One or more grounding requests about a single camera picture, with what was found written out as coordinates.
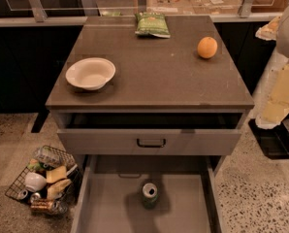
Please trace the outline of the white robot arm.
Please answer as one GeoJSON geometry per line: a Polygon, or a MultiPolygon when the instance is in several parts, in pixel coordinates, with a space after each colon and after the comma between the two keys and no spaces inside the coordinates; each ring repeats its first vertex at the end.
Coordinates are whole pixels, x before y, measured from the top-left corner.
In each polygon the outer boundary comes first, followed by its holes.
{"type": "Polygon", "coordinates": [[[256,33],[276,47],[253,93],[256,125],[273,129],[289,115],[289,6],[256,33]]]}

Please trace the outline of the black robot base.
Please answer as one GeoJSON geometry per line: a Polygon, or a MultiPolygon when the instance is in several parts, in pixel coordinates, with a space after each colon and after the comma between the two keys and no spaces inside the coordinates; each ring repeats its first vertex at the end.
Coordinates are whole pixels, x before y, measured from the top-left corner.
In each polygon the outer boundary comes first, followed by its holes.
{"type": "Polygon", "coordinates": [[[259,128],[254,119],[248,125],[267,158],[289,159],[289,118],[273,129],[259,128]]]}

